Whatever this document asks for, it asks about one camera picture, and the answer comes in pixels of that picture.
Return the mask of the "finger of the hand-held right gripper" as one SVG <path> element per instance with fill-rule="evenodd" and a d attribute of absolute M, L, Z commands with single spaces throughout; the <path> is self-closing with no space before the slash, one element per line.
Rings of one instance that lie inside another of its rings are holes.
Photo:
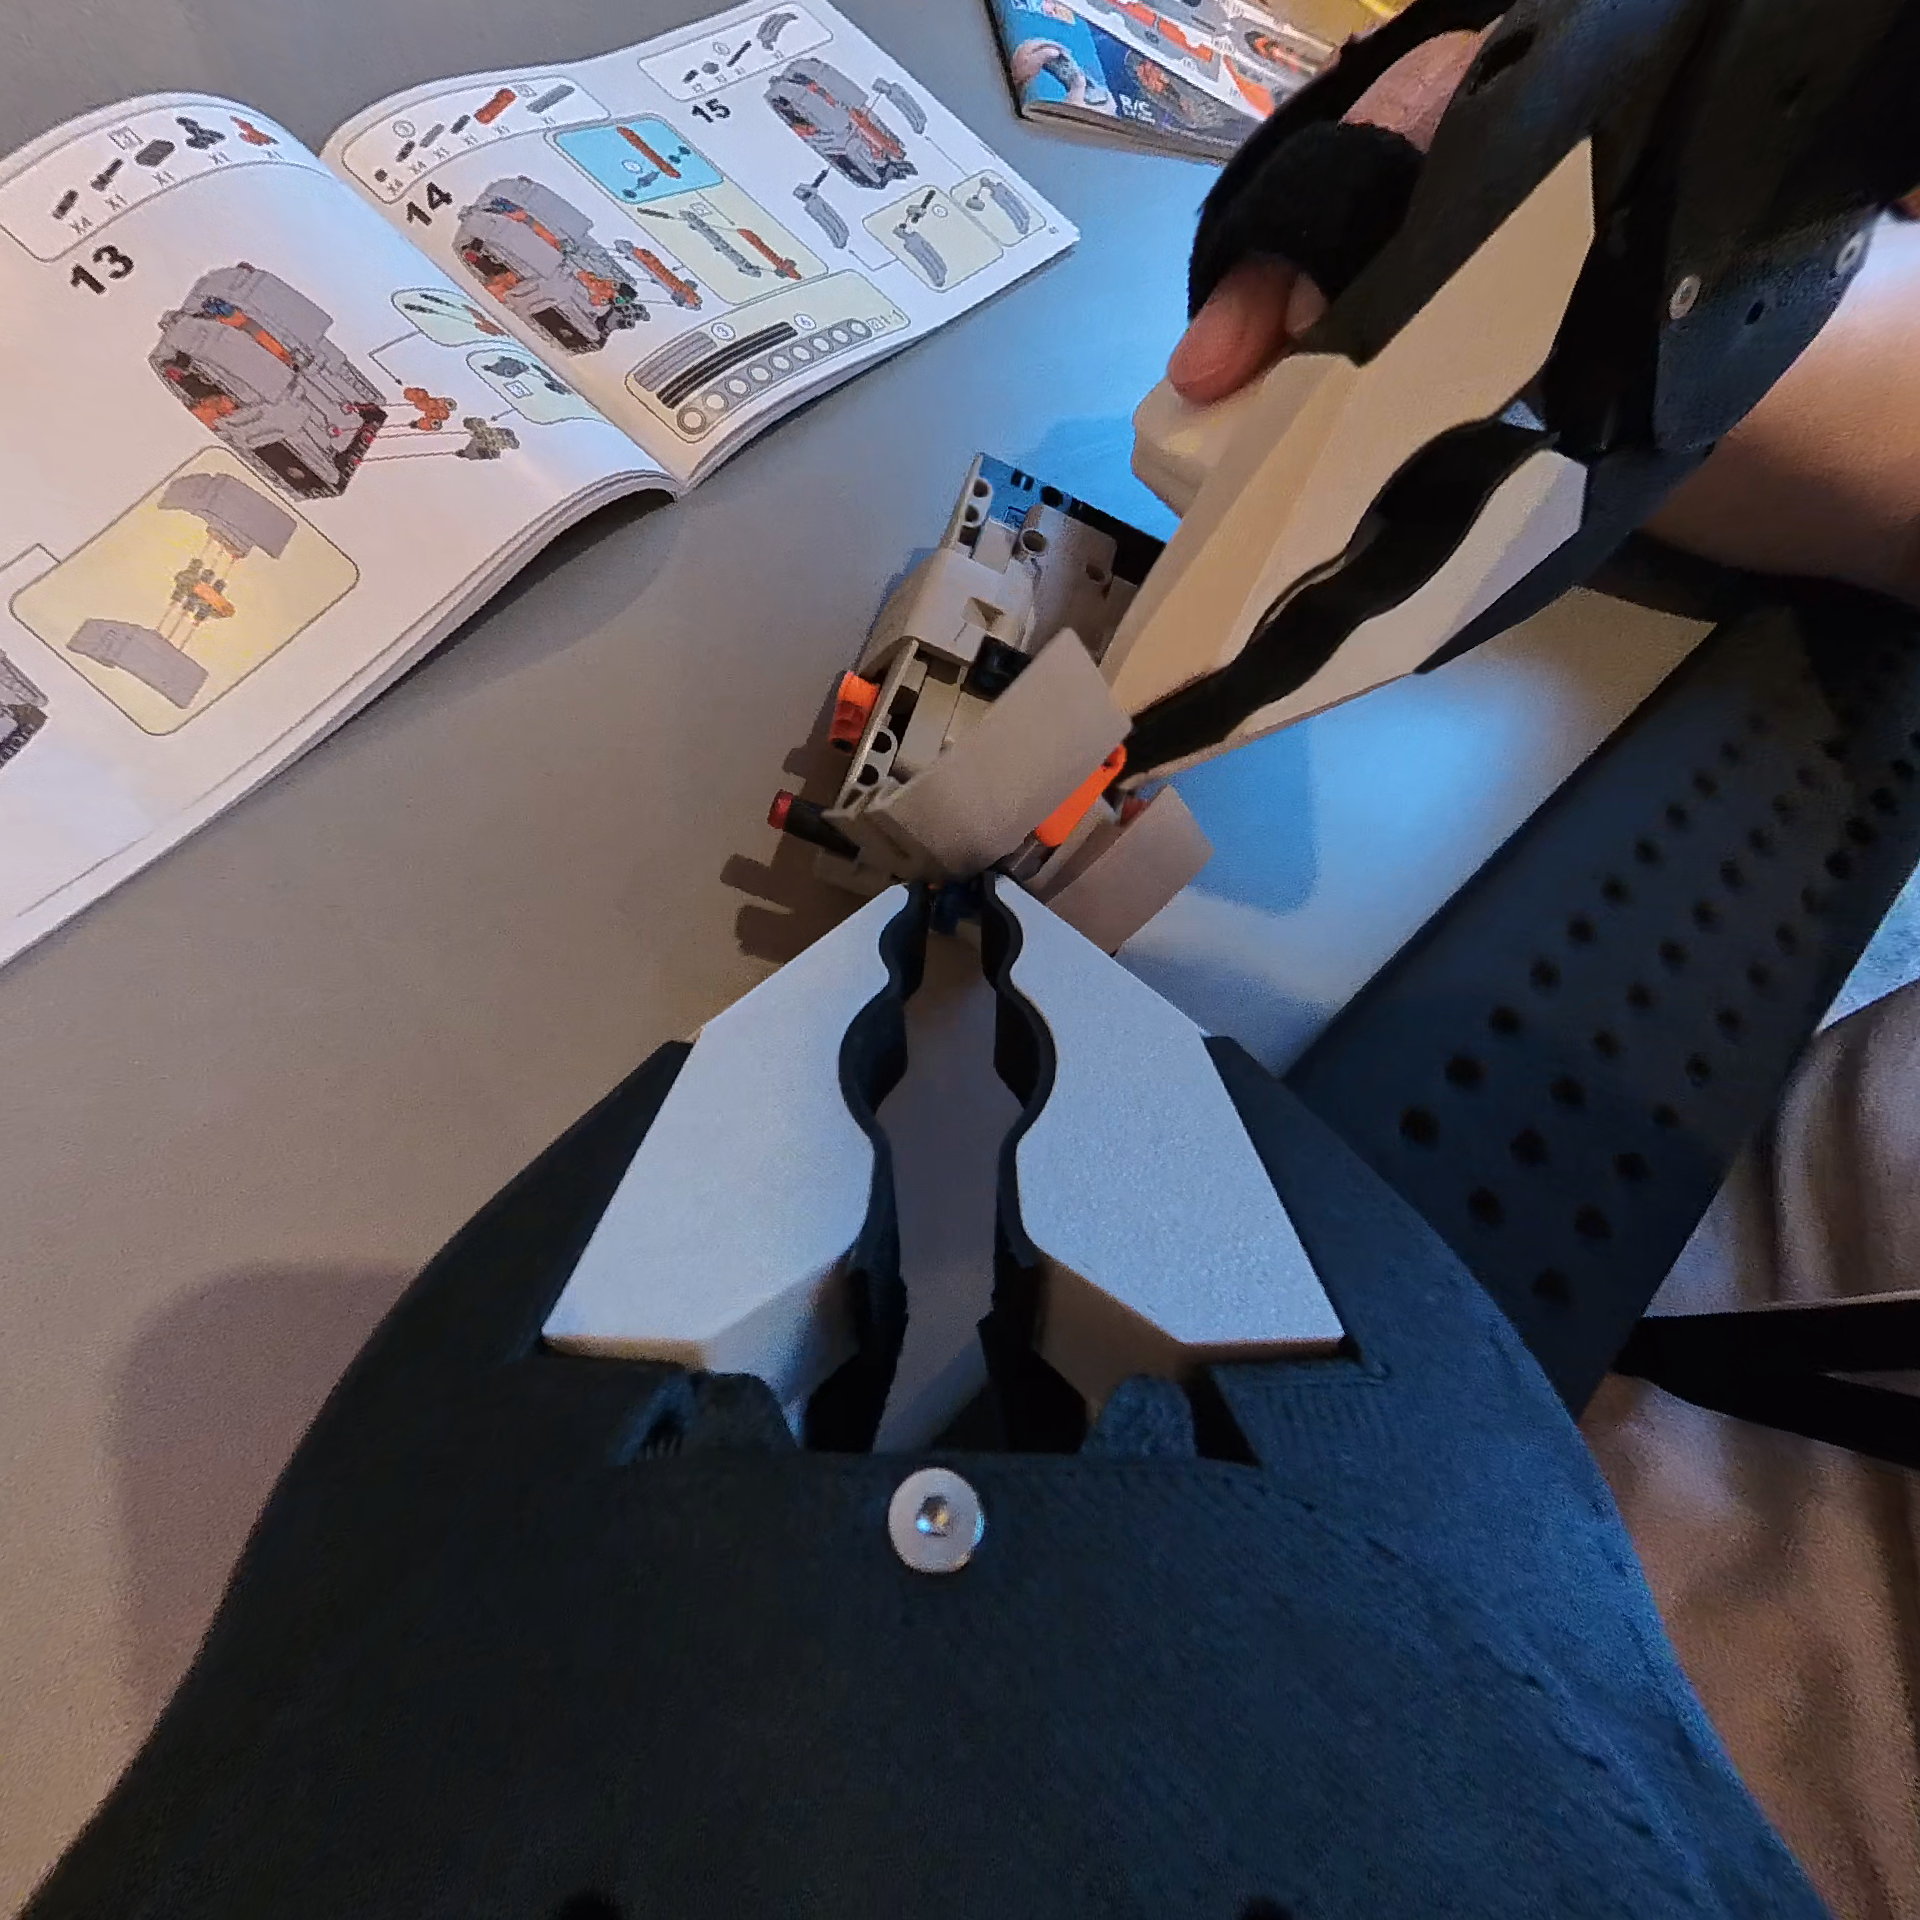
<path fill-rule="evenodd" d="M 1270 598 L 1340 564 L 1432 443 L 1550 443 L 1523 402 L 1595 244 L 1590 149 L 1569 149 L 1371 353 L 1302 349 L 1218 408 L 1157 383 L 1135 471 L 1184 520 L 1109 645 L 1132 720 L 1228 669 Z"/>
<path fill-rule="evenodd" d="M 1151 705 L 1127 776 L 1168 776 L 1425 669 L 1579 526 L 1590 471 L 1550 443 L 1432 443 L 1350 553 L 1270 598 L 1248 650 Z"/>

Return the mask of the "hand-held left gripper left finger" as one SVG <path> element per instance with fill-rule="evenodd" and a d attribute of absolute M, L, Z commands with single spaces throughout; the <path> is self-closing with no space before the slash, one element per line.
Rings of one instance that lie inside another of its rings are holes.
<path fill-rule="evenodd" d="M 544 1317 L 546 1346 L 756 1378 L 779 1412 L 852 1358 L 877 1143 L 841 1052 L 895 989 L 882 936 L 916 908 L 908 888 L 877 890 L 698 1027 Z"/>

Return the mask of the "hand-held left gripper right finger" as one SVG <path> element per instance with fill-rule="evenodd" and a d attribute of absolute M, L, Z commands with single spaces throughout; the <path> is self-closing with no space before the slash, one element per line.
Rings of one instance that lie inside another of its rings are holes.
<path fill-rule="evenodd" d="M 1040 1358 L 1100 1404 L 1132 1378 L 1340 1352 L 1207 1032 L 1007 879 L 982 929 L 1024 1101 L 1002 1199 L 1040 1268 Z"/>

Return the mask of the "grey brick robot model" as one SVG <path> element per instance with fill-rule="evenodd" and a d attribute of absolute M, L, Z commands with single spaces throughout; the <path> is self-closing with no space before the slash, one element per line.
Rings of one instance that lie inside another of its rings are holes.
<path fill-rule="evenodd" d="M 974 456 L 942 541 L 895 582 L 831 698 L 831 806 L 772 823 L 852 895 L 1015 879 L 1116 957 L 1214 856 L 1192 808 L 1139 797 L 1106 672 L 1165 541 Z"/>

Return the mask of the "person's right hand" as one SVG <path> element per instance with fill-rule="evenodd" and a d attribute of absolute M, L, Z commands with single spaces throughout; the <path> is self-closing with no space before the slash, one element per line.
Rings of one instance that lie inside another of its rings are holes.
<path fill-rule="evenodd" d="M 1407 215 L 1420 160 L 1494 28 L 1454 28 L 1399 60 L 1340 122 L 1263 149 L 1249 244 L 1214 275 L 1168 360 L 1184 402 L 1224 402 L 1328 312 Z"/>

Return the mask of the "clear sticker sheet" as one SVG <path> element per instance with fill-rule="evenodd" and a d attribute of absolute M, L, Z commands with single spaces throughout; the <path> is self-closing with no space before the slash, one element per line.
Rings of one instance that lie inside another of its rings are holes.
<path fill-rule="evenodd" d="M 1075 10 L 1168 77 L 1258 122 L 1378 25 L 1367 6 L 1325 0 L 1093 0 Z"/>

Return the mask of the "blue leaflet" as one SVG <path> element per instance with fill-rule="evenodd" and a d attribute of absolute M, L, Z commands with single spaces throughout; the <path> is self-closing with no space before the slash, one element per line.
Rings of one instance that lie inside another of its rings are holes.
<path fill-rule="evenodd" d="M 1378 25 L 1403 10 L 1394 0 L 1359 6 L 1367 6 Z M 1237 153 L 1237 145 L 1265 122 L 1168 77 L 1127 38 L 1097 28 L 1075 0 L 996 0 L 989 10 L 1015 102 L 1026 122 L 1075 122 L 1157 153 L 1199 160 Z"/>

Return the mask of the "open instruction booklet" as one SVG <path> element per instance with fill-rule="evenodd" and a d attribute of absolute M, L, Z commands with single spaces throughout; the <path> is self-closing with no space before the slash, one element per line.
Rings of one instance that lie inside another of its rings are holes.
<path fill-rule="evenodd" d="M 831 6 L 415 82 L 327 149 L 155 92 L 7 153 L 7 958 L 561 526 L 689 494 L 1070 244 Z"/>

